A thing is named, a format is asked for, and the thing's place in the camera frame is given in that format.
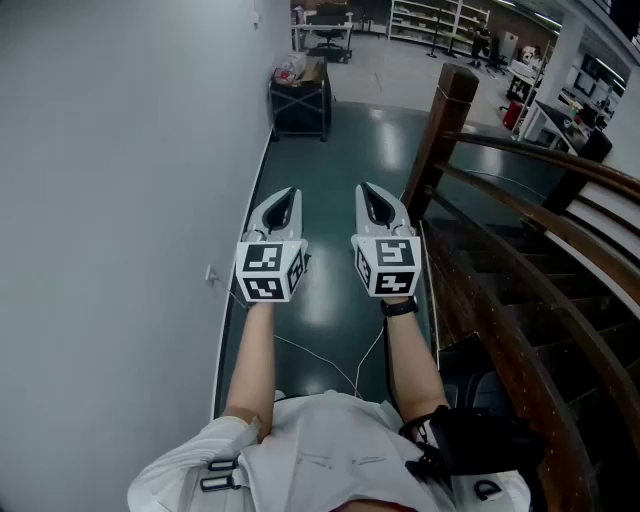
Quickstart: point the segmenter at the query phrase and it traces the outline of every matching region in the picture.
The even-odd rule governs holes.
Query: metal shelving unit
[[[428,45],[434,43],[435,37],[436,47],[448,49],[450,42],[448,34],[455,34],[457,37],[452,47],[454,52],[471,55],[473,39],[470,37],[469,29],[473,28],[473,24],[468,22],[488,21],[489,12],[467,5],[463,0],[444,0],[441,2],[441,8],[425,2],[393,0],[387,37]]]

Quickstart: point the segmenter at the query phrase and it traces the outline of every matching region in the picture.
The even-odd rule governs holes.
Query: person
[[[489,39],[491,38],[491,32],[487,29],[487,24],[479,24],[473,32],[473,44],[471,45],[471,62],[469,64],[473,67],[480,67],[480,52],[486,51],[489,46]]]
[[[413,432],[411,441],[396,433],[403,421],[422,421],[439,406],[448,406],[418,326],[415,302],[409,301],[413,299],[385,299],[401,418],[387,403],[335,391],[274,404],[274,304],[254,305],[247,315],[224,413],[140,473],[129,488],[130,510],[462,510],[449,486],[414,477],[405,467],[423,455],[413,442],[419,434]],[[221,467],[227,475],[215,478]],[[507,506],[492,510],[528,511],[530,493],[519,474],[497,476]],[[213,488],[216,492],[204,492]]]

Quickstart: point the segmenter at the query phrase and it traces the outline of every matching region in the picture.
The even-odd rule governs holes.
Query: floor
[[[382,326],[379,302],[370,298],[353,267],[350,237],[355,229],[354,189],[371,181],[400,195],[405,187],[427,113],[362,103],[333,105],[328,141],[287,138],[270,146],[255,204],[282,188],[302,191],[304,237],[311,259],[294,300],[276,309],[276,334],[332,360],[352,380],[358,363]],[[466,130],[504,136],[498,128],[469,123]],[[459,144],[452,165],[474,172],[534,202],[555,186],[562,171],[500,151]],[[479,221],[517,224],[506,208],[453,179],[439,190]],[[430,207],[430,215],[439,215]],[[417,294],[428,338],[425,287]],[[226,324],[217,386],[216,413],[224,405],[246,312],[232,304]],[[283,342],[276,343],[277,387],[288,396],[353,389],[333,367]],[[387,398],[384,347],[378,343],[362,366],[358,389],[365,399]]]
[[[305,46],[313,47],[321,41],[310,35]],[[352,35],[351,49],[353,58],[348,64],[329,65],[331,86],[338,101],[423,111],[431,106],[442,65],[453,62],[466,66],[470,61],[467,56],[447,57],[437,48],[437,58],[430,58],[426,55],[430,52],[427,45],[358,33]],[[511,76],[488,72],[484,65],[473,69],[473,73],[479,84],[468,119],[508,133],[502,126],[504,111],[499,108],[509,104],[505,93]]]

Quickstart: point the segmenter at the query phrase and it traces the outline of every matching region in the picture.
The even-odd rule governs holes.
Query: red container
[[[522,112],[522,103],[520,103],[519,101],[512,101],[511,105],[509,105],[507,113],[504,115],[502,124],[505,125],[505,127],[509,130],[513,130],[520,112]]]

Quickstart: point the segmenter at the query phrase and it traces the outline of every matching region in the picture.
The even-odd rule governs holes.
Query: staircase
[[[556,312],[541,302],[537,293],[511,271],[503,258],[491,252],[481,237],[460,222],[425,220],[423,228],[427,250],[430,255],[434,253],[431,275],[436,281],[436,304],[441,313],[437,318],[439,349],[447,349],[469,334],[451,326],[457,317],[462,317],[462,324],[468,323],[466,313],[459,311],[460,301],[451,301],[452,295],[465,294],[457,289],[451,276],[467,276],[484,291],[483,300],[497,309],[496,316],[506,319],[526,340],[539,362],[540,373],[547,374],[543,379],[548,376],[550,385],[557,390],[562,401],[560,409],[568,411],[570,427],[579,433],[590,466],[587,474],[597,486],[602,508],[623,509],[625,503],[633,503],[633,482],[640,482],[640,465],[627,425],[593,364]],[[567,297],[640,388],[640,322],[626,306],[582,265],[529,225],[488,228]],[[446,287],[448,294],[442,291]],[[486,335],[483,343],[488,343]]]
[[[469,70],[443,66],[402,196],[423,240],[438,360],[450,365],[452,355],[479,340],[475,347],[480,343],[490,359],[509,407],[545,437],[537,468],[543,498],[535,510],[638,508],[640,325],[624,304],[638,310],[640,265],[607,233],[573,222],[567,208],[584,202],[588,185],[604,188],[608,205],[640,208],[640,180],[585,158],[466,130],[477,85]],[[539,204],[451,165],[457,144],[521,155],[565,174]],[[474,220],[483,212],[464,197],[469,187],[506,207],[503,224],[508,217],[522,223]],[[597,207],[609,225],[640,240],[626,214]]]

